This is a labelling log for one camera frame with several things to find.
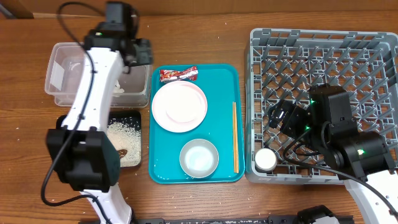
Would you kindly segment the wooden chopstick right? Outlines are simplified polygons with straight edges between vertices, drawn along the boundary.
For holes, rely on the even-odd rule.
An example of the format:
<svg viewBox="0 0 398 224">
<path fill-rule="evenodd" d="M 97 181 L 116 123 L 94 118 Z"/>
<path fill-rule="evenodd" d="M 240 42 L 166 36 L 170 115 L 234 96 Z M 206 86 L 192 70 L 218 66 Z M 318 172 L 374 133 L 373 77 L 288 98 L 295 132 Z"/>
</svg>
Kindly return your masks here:
<svg viewBox="0 0 398 224">
<path fill-rule="evenodd" d="M 239 154 L 238 154 L 238 129 L 236 102 L 233 102 L 233 134 L 234 134 L 234 173 L 239 173 Z"/>
</svg>

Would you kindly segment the white paper cup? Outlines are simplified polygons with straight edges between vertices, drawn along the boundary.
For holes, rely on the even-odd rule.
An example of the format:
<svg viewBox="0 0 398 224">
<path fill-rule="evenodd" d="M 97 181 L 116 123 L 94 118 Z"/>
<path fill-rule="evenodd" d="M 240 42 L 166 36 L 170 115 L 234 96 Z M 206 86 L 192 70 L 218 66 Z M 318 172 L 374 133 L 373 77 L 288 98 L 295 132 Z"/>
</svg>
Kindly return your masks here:
<svg viewBox="0 0 398 224">
<path fill-rule="evenodd" d="M 273 150 L 263 148 L 255 153 L 254 162 L 257 170 L 271 172 L 276 168 L 277 156 Z"/>
</svg>

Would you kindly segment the wooden chopstick left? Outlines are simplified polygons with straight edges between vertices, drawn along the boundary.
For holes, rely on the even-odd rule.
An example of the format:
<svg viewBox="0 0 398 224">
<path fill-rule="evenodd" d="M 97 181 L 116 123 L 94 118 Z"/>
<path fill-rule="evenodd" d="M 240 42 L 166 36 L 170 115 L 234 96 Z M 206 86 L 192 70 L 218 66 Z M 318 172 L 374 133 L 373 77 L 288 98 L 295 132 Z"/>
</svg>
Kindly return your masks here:
<svg viewBox="0 0 398 224">
<path fill-rule="evenodd" d="M 238 167 L 238 150 L 237 150 L 237 134 L 236 134 L 236 102 L 233 102 L 233 156 L 234 156 L 234 173 L 239 172 Z"/>
</svg>

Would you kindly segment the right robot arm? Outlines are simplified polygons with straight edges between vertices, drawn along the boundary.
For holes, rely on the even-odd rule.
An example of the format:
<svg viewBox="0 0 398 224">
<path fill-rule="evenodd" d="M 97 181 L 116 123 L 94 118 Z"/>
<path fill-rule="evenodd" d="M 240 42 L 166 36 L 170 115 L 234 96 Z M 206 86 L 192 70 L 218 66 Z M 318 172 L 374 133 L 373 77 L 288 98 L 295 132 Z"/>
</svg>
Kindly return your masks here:
<svg viewBox="0 0 398 224">
<path fill-rule="evenodd" d="M 387 142 L 375 131 L 358 130 L 348 92 L 313 85 L 310 104 L 280 100 L 268 110 L 268 125 L 293 139 L 285 161 L 336 174 L 366 223 L 397 223 L 397 172 Z"/>
</svg>

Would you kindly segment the pink plate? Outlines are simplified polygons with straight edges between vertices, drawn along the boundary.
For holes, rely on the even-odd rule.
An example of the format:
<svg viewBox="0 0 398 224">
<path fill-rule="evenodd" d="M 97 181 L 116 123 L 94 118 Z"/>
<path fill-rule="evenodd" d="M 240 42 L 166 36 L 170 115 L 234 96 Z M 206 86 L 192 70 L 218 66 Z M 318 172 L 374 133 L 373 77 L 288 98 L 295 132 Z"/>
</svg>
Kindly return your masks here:
<svg viewBox="0 0 398 224">
<path fill-rule="evenodd" d="M 155 93 L 151 111 L 156 123 L 173 133 L 185 133 L 205 119 L 208 102 L 197 85 L 176 81 L 163 85 Z"/>
</svg>

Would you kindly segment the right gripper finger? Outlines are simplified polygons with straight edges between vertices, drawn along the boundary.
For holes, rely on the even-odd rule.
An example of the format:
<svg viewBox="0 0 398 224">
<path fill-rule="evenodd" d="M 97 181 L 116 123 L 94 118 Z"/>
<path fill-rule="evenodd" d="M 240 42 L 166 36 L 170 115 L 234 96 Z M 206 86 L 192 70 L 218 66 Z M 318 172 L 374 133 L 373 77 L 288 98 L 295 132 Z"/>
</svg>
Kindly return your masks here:
<svg viewBox="0 0 398 224">
<path fill-rule="evenodd" d="M 268 110 L 269 127 L 276 129 L 280 122 L 287 122 L 293 110 L 294 104 L 287 100 L 280 100 L 276 105 L 271 106 Z"/>
<path fill-rule="evenodd" d="M 299 110 L 297 108 L 293 110 L 282 110 L 282 126 L 280 132 L 284 134 L 297 134 L 297 128 L 299 123 Z"/>
</svg>

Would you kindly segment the teal plastic tray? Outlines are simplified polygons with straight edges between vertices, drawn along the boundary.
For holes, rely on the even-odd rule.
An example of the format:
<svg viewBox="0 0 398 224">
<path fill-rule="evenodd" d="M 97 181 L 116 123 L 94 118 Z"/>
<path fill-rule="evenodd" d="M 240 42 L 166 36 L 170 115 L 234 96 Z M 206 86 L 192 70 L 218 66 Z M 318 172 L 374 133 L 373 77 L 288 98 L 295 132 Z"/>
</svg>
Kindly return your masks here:
<svg viewBox="0 0 398 224">
<path fill-rule="evenodd" d="M 150 103 L 164 85 L 159 81 L 160 70 L 186 70 L 188 65 L 164 65 L 152 74 Z M 235 182 L 245 171 L 244 134 L 241 112 L 239 73 L 225 63 L 197 65 L 198 77 L 193 84 L 204 92 L 208 110 L 205 119 L 195 129 L 185 133 L 173 133 L 161 128 L 155 121 L 150 106 L 149 175 L 158 184 L 189 184 Z M 239 173 L 234 173 L 233 156 L 233 102 L 236 102 Z M 209 177 L 194 179 L 180 167 L 182 147 L 193 139 L 206 139 L 218 150 L 218 167 Z"/>
</svg>

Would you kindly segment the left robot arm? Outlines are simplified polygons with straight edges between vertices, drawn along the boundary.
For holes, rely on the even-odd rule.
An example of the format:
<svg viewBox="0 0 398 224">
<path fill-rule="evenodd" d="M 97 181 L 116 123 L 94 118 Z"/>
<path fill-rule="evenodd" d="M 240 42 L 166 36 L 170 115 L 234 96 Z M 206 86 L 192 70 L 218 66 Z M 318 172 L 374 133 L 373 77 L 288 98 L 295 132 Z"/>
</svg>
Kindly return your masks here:
<svg viewBox="0 0 398 224">
<path fill-rule="evenodd" d="M 83 75 L 75 100 L 60 128 L 49 129 L 46 146 L 52 159 L 40 190 L 44 204 L 57 207 L 85 198 L 100 223 L 135 223 L 134 210 L 126 203 L 118 185 L 120 158 L 106 135 L 116 81 L 132 67 L 154 62 L 147 39 L 136 37 L 140 15 L 133 6 L 108 1 L 105 17 L 78 46 L 85 54 Z M 56 172 L 64 184 L 79 194 L 51 202 L 45 191 Z"/>
</svg>

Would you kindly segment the red snack wrapper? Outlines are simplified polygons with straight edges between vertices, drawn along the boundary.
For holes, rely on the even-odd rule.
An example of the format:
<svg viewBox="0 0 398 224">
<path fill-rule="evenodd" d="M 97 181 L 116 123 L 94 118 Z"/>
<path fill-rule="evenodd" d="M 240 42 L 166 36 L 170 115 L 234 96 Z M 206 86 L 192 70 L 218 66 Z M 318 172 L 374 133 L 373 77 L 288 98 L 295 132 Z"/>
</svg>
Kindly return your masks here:
<svg viewBox="0 0 398 224">
<path fill-rule="evenodd" d="M 192 66 L 186 70 L 160 70 L 159 81 L 162 83 L 169 83 L 174 81 L 195 81 L 198 76 L 198 69 L 196 66 Z"/>
</svg>

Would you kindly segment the white napkin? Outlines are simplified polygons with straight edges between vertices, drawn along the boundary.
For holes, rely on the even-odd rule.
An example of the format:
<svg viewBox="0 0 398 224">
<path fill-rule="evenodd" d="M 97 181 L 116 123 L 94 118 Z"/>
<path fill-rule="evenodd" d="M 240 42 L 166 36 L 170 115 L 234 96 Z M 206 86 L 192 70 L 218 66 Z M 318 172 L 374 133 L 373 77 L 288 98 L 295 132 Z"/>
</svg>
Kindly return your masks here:
<svg viewBox="0 0 398 224">
<path fill-rule="evenodd" d="M 124 94 L 125 90 L 119 84 L 119 81 L 116 80 L 116 83 L 113 88 L 113 97 L 120 97 Z"/>
</svg>

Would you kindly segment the grey dishwasher rack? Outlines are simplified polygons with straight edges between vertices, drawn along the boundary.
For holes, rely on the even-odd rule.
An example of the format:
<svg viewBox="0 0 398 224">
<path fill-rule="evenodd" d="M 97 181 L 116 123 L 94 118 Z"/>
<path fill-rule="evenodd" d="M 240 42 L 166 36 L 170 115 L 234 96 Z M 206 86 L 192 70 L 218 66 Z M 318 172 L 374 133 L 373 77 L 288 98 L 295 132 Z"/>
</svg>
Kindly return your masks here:
<svg viewBox="0 0 398 224">
<path fill-rule="evenodd" d="M 384 136 L 397 157 L 397 35 L 303 29 L 253 29 L 244 53 L 245 157 L 248 181 L 262 184 L 338 184 L 331 173 L 291 164 L 282 153 L 291 138 L 268 126 L 267 112 L 280 100 L 306 108 L 308 89 L 343 87 L 360 131 Z M 255 153 L 277 156 L 271 172 L 256 169 Z"/>
</svg>

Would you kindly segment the grey bowl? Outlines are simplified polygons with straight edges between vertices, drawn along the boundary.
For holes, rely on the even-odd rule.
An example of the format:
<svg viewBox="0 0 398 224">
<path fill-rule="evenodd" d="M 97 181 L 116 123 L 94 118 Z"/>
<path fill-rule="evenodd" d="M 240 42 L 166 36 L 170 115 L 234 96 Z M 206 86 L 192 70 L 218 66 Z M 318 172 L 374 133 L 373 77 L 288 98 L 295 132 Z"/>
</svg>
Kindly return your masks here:
<svg viewBox="0 0 398 224">
<path fill-rule="evenodd" d="M 214 144 L 206 139 L 193 139 L 180 151 L 180 167 L 194 179 L 209 177 L 219 163 L 219 153 Z"/>
</svg>

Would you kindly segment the clear plastic bin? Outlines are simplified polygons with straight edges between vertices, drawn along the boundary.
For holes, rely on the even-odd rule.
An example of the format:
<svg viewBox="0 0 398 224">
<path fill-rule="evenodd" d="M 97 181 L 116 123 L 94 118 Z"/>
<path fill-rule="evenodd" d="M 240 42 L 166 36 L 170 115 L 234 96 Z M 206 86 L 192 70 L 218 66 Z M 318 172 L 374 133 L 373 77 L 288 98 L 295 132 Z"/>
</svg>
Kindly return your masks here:
<svg viewBox="0 0 398 224">
<path fill-rule="evenodd" d="M 54 45 L 49 59 L 45 87 L 47 94 L 54 96 L 59 106 L 70 107 L 77 93 L 85 55 L 82 49 L 73 42 L 61 42 Z M 120 97 L 113 97 L 113 108 L 143 108 L 149 102 L 151 65 L 142 65 L 130 69 L 130 74 L 123 73 L 119 84 L 125 90 Z"/>
</svg>

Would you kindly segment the wooden chopstick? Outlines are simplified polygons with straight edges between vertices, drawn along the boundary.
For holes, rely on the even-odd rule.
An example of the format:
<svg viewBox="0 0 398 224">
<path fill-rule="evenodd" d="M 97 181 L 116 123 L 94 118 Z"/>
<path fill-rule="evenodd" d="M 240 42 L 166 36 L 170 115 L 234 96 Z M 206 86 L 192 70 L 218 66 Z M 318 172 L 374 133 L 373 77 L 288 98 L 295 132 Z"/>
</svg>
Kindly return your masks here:
<svg viewBox="0 0 398 224">
<path fill-rule="evenodd" d="M 237 134 L 236 134 L 236 102 L 233 102 L 233 156 L 234 156 L 234 173 L 239 172 L 238 167 L 238 150 L 237 150 Z"/>
<path fill-rule="evenodd" d="M 236 102 L 233 102 L 233 134 L 234 134 L 234 173 L 239 173 L 239 154 L 238 154 L 238 129 Z"/>
</svg>

